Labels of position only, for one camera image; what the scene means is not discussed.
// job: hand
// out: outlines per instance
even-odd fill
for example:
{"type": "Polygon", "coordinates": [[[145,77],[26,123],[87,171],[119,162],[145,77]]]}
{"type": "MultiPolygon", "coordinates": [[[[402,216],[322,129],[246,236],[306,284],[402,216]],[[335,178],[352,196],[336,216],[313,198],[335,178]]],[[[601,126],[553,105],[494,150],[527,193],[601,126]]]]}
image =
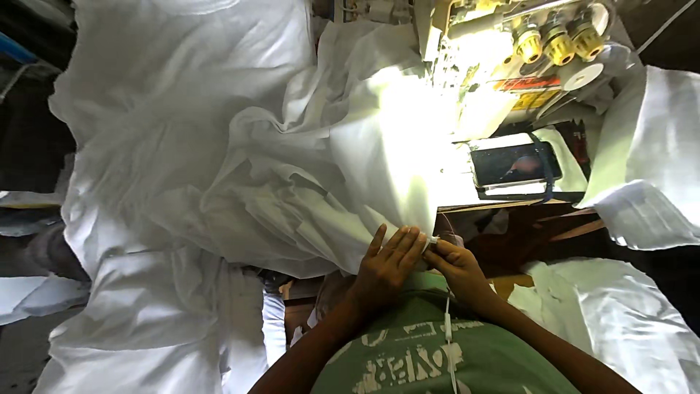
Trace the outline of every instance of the hand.
{"type": "Polygon", "coordinates": [[[428,240],[418,227],[403,226],[382,247],[385,234],[386,225],[382,224],[360,263],[355,283],[347,292],[347,297],[365,313],[396,300],[428,240]]]}
{"type": "Polygon", "coordinates": [[[472,252],[437,240],[435,251],[423,253],[428,265],[447,279],[457,301],[484,316],[502,299],[491,289],[472,252]]]}

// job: yellow thread tension knob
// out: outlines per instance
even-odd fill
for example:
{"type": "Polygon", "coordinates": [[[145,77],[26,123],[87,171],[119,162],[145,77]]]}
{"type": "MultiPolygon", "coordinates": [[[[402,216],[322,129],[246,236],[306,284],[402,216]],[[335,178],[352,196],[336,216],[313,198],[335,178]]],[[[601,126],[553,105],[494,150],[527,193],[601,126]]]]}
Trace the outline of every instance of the yellow thread tension knob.
{"type": "Polygon", "coordinates": [[[532,29],[520,35],[515,43],[515,53],[527,64],[536,62],[542,55],[540,32],[532,29]]]}
{"type": "Polygon", "coordinates": [[[573,60],[575,48],[563,26],[558,25],[545,35],[545,55],[557,66],[563,66],[573,60]]]}
{"type": "Polygon", "coordinates": [[[590,22],[575,27],[571,36],[576,53],[587,62],[595,59],[603,51],[603,37],[590,22]]]}

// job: green t-shirt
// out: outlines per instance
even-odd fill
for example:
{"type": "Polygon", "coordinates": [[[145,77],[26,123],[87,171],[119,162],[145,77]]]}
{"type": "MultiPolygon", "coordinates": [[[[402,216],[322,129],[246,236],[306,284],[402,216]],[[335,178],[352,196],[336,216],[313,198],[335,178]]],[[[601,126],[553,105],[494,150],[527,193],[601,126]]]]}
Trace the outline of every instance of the green t-shirt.
{"type": "Polygon", "coordinates": [[[453,340],[448,345],[445,297],[435,290],[404,293],[397,308],[328,361],[312,392],[452,394],[450,354],[459,394],[579,393],[520,338],[498,326],[465,319],[469,312],[453,302],[453,340]]]}

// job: phone screen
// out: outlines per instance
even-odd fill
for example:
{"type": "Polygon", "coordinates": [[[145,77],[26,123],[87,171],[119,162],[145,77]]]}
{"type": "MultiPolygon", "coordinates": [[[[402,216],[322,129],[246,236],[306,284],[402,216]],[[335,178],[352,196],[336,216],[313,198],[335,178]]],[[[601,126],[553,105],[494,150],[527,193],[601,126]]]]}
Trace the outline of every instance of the phone screen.
{"type": "MultiPolygon", "coordinates": [[[[544,145],[554,178],[560,179],[561,168],[552,145],[549,142],[544,142],[544,145]]],[[[535,144],[472,151],[471,156],[478,187],[545,179],[545,166],[535,150],[535,144]]]]}

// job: phone holder strap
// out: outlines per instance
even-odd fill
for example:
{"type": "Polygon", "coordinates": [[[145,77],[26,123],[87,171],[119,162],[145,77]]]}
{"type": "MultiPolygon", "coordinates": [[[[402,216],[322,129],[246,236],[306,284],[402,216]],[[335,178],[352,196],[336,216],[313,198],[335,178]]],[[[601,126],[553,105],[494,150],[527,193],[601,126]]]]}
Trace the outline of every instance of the phone holder strap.
{"type": "Polygon", "coordinates": [[[547,182],[547,186],[545,187],[545,196],[541,201],[532,204],[542,205],[554,197],[554,172],[552,171],[552,164],[550,163],[550,159],[547,157],[547,150],[545,148],[545,144],[542,141],[540,141],[539,138],[535,137],[533,133],[527,133],[527,135],[530,136],[530,139],[535,144],[535,151],[540,157],[540,161],[542,161],[542,166],[545,170],[545,181],[547,182]]]}

